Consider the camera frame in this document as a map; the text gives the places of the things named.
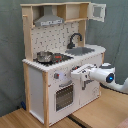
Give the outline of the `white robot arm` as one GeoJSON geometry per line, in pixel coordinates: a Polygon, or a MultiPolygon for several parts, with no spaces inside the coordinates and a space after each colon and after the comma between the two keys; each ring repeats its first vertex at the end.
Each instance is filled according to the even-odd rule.
{"type": "Polygon", "coordinates": [[[96,80],[114,91],[128,94],[128,78],[123,85],[117,84],[115,82],[115,69],[110,68],[109,63],[104,63],[100,67],[94,64],[85,64],[73,70],[71,77],[80,81],[96,80]]]}

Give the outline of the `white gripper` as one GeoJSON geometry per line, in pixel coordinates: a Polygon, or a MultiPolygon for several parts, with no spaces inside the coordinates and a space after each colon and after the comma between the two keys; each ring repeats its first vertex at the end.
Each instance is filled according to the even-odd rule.
{"type": "Polygon", "coordinates": [[[77,69],[71,72],[71,77],[80,81],[86,81],[89,79],[89,71],[85,68],[77,69]]]}

